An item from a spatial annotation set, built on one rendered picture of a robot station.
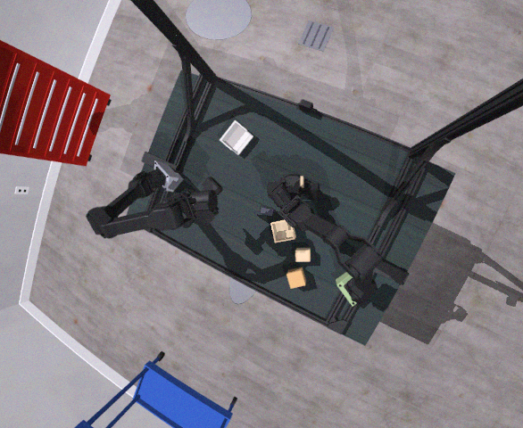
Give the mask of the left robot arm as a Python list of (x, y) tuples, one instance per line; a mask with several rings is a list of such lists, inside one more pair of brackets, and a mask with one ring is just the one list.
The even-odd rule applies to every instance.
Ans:
[[(295, 229), (309, 230), (323, 240), (326, 238), (326, 242), (335, 250), (338, 264), (352, 277), (344, 285), (345, 289), (350, 296), (352, 295), (352, 301), (361, 306), (378, 289), (372, 279), (371, 270), (382, 261), (380, 251), (365, 237), (351, 234), (343, 226), (336, 226), (314, 215), (312, 208), (298, 196), (302, 192), (300, 175), (288, 174), (281, 177), (280, 181), (272, 184), (267, 193), (281, 208), (282, 218)], [(291, 193), (296, 197), (293, 198)], [(347, 238), (361, 242), (363, 245), (351, 258), (343, 262), (338, 247)]]

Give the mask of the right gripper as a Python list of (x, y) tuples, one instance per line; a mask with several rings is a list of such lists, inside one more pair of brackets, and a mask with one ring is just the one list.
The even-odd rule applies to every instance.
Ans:
[[(202, 183), (202, 187), (203, 187), (202, 191), (214, 190), (215, 193), (217, 194), (217, 196), (223, 191), (223, 188), (217, 183), (217, 181), (213, 177), (207, 177), (204, 180), (204, 182)], [(182, 214), (183, 214), (184, 218), (187, 218), (185, 212), (182, 212)], [(185, 224), (183, 227), (184, 228), (191, 227), (191, 225), (194, 224), (194, 221), (196, 221), (196, 220), (197, 220), (197, 217), (195, 217), (195, 220)]]

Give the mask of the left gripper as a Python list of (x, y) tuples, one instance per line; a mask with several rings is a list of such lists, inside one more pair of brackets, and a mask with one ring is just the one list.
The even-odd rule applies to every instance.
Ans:
[[(267, 190), (274, 183), (276, 183), (276, 182), (269, 182), (267, 184)], [(318, 184), (318, 183), (309, 183), (307, 178), (305, 178), (305, 187), (306, 188), (302, 188), (301, 194), (308, 195), (308, 200), (318, 200), (319, 199), (319, 197), (320, 197), (320, 184)], [(301, 198), (301, 194), (298, 195), (300, 198)], [(296, 195), (294, 193), (291, 193), (291, 196), (293, 198), (296, 197)]]

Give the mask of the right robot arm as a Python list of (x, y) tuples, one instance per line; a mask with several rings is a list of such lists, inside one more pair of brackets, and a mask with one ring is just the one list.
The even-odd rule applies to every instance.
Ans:
[[(166, 176), (158, 167), (148, 173), (142, 171), (136, 174), (129, 182), (128, 190), (114, 201), (107, 206), (95, 207), (88, 211), (86, 217), (95, 234), (101, 235), (104, 239), (110, 239), (116, 235), (147, 228), (178, 229), (193, 221), (195, 217), (206, 226), (215, 219), (219, 208), (217, 207), (217, 194), (214, 190), (192, 192), (191, 194), (175, 193), (172, 195), (173, 197), (163, 198), (163, 201), (152, 210), (118, 217), (138, 197), (145, 198), (154, 192), (154, 188), (165, 186), (165, 181)], [(184, 211), (187, 218), (183, 217), (182, 212)]]

